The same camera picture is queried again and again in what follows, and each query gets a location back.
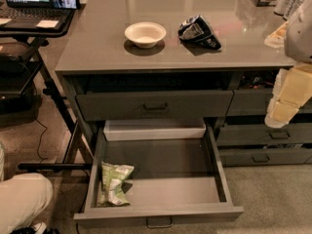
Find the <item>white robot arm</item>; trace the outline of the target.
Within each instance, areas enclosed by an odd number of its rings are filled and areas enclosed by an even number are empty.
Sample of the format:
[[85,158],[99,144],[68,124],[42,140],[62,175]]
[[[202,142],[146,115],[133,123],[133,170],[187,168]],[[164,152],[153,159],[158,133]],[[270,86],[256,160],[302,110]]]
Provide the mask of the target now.
[[296,61],[276,76],[265,125],[280,129],[312,98],[312,0],[305,0],[291,15],[284,38],[285,55]]

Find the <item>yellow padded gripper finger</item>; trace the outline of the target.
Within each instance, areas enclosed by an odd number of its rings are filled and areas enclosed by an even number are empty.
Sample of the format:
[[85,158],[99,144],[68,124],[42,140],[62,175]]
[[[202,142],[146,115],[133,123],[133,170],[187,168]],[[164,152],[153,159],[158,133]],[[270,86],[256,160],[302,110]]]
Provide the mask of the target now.
[[289,107],[290,122],[298,110],[312,98],[312,64],[300,62],[287,71],[278,100]]

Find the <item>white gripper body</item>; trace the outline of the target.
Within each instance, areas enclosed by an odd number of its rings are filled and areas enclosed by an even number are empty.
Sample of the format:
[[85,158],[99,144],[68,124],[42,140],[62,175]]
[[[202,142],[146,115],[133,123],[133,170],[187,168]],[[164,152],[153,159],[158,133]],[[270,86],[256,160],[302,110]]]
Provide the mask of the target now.
[[267,106],[264,122],[266,126],[273,129],[280,129],[289,123],[289,107],[278,100],[278,95],[282,91],[287,74],[286,69],[281,68],[279,70],[272,90],[272,99],[270,99]]

